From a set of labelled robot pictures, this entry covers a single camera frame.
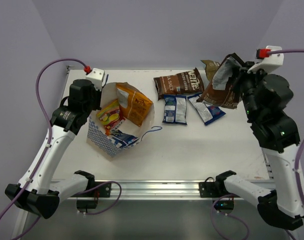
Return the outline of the light blue snack bag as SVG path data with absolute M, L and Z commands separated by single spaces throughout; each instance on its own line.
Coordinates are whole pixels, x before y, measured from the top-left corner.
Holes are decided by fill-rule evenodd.
M 223 81 L 222 70 L 220 70 L 221 63 L 213 60 L 201 60 L 204 64 L 204 70 L 207 78 L 206 87 L 211 85 L 211 81 L 214 80 L 214 84 L 221 84 Z

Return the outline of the orange brown snack bag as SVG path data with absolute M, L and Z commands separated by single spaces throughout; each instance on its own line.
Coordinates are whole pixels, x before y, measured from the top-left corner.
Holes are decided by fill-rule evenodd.
M 140 127 L 153 102 L 127 82 L 116 83 L 116 94 L 123 116 Z

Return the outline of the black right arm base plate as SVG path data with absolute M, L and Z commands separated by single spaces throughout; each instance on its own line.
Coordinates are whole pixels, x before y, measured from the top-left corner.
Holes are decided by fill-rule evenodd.
M 219 197 L 230 195 L 226 190 L 218 190 L 212 178 L 198 183 L 199 194 L 201 198 L 211 198 L 215 202 Z M 234 210 L 234 196 L 226 197 L 219 200 L 215 205 L 216 211 L 231 213 Z

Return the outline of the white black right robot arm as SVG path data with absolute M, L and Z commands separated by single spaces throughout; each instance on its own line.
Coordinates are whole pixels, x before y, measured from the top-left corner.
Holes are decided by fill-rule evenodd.
M 268 225 L 293 231 L 304 219 L 304 187 L 298 189 L 296 184 L 300 138 L 295 121 L 283 111 L 293 92 L 285 78 L 261 68 L 251 71 L 253 66 L 247 61 L 233 71 L 232 90 L 242 99 L 253 135 L 270 164 L 275 189 L 255 185 L 231 170 L 216 176 L 214 189 L 219 196 L 234 194 L 251 203 Z

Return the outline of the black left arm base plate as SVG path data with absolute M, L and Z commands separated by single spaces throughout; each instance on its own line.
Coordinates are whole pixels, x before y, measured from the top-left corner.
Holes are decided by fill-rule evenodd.
M 89 190 L 91 188 L 94 188 L 98 185 L 101 185 L 101 187 L 96 188 L 95 190 L 87 193 L 77 194 L 77 201 L 76 201 L 76 207 L 77 210 L 82 212 L 87 212 L 88 210 L 94 210 L 98 205 L 98 200 L 101 198 L 109 198 L 111 193 L 111 183 L 105 183 L 102 181 L 95 181 L 92 184 L 90 184 L 89 187 L 86 188 L 86 190 Z

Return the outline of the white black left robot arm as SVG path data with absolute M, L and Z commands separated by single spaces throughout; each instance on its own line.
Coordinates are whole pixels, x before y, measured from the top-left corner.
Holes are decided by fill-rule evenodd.
M 101 91 L 88 79 L 73 81 L 68 104 L 53 112 L 50 128 L 37 156 L 17 184 L 10 183 L 6 196 L 25 211 L 44 219 L 50 218 L 60 203 L 78 193 L 91 196 L 96 189 L 94 175 L 78 170 L 71 178 L 52 184 L 52 177 L 87 118 L 100 107 Z

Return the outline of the dark brown chips bag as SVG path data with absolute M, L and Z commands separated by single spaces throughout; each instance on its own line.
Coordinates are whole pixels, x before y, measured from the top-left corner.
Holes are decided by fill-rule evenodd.
M 205 88 L 198 101 L 205 100 L 216 107 L 236 109 L 241 98 L 231 89 L 232 75 L 237 74 L 242 66 L 244 66 L 244 61 L 236 53 L 228 54 L 221 62 L 222 83 L 214 84 L 212 80 L 211 85 Z

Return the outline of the blue white milk snack pack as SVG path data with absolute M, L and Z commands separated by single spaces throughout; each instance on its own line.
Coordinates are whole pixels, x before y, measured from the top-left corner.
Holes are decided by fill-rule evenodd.
M 107 137 L 109 141 L 119 149 L 130 147 L 139 140 L 138 137 L 123 133 L 120 130 L 112 131 Z

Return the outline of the blue checkered paper bag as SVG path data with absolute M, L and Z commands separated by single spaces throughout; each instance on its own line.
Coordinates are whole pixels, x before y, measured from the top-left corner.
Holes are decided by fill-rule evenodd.
M 101 99 L 100 110 L 102 110 L 111 101 L 118 99 L 116 94 L 116 83 L 119 82 L 108 83 L 102 88 L 102 99 Z M 101 149 L 110 157 L 115 157 L 121 152 L 138 145 L 143 140 L 143 137 L 146 134 L 159 131 L 162 129 L 162 127 L 160 126 L 153 125 L 154 117 L 155 117 L 155 109 L 153 103 L 149 113 L 147 114 L 141 126 L 137 126 L 133 124 L 130 120 L 125 118 L 125 121 L 116 129 L 116 130 L 120 130 L 123 133 L 138 137 L 139 140 L 135 144 L 127 148 L 116 148 L 109 141 L 107 135 L 105 134 L 104 127 L 100 124 L 99 120 L 96 118 L 96 113 L 99 112 L 100 110 L 96 110 L 92 112 L 89 116 L 87 143 L 93 145 L 96 148 Z

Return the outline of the dark blue snack bag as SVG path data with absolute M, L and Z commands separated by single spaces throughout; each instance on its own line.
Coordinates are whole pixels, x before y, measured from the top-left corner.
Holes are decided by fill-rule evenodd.
M 164 96 L 164 116 L 165 124 L 187 125 L 187 97 L 184 95 L 165 94 Z

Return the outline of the blue white snack bag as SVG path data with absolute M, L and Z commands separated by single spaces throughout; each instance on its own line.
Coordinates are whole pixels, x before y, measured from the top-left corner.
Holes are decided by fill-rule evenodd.
M 196 110 L 205 126 L 221 119 L 226 113 L 217 106 L 210 105 L 205 100 L 198 101 L 200 94 L 194 94 L 187 97 L 193 108 Z

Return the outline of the brown kettle chips bag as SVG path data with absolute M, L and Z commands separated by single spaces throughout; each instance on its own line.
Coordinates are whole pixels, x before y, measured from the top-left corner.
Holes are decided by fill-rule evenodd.
M 197 68 L 174 75 L 155 77 L 158 99 L 165 95 L 190 95 L 204 91 L 204 83 Z

